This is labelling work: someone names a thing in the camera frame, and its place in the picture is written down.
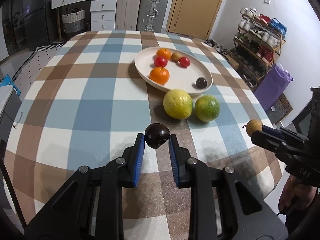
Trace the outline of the right hand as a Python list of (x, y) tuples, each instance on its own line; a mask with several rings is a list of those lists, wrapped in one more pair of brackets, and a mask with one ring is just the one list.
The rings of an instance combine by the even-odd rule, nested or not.
[(289, 175), (279, 199), (279, 212), (285, 214), (285, 210), (293, 203), (297, 203), (298, 209), (305, 209), (312, 203), (316, 194), (316, 187), (304, 185), (298, 178)]

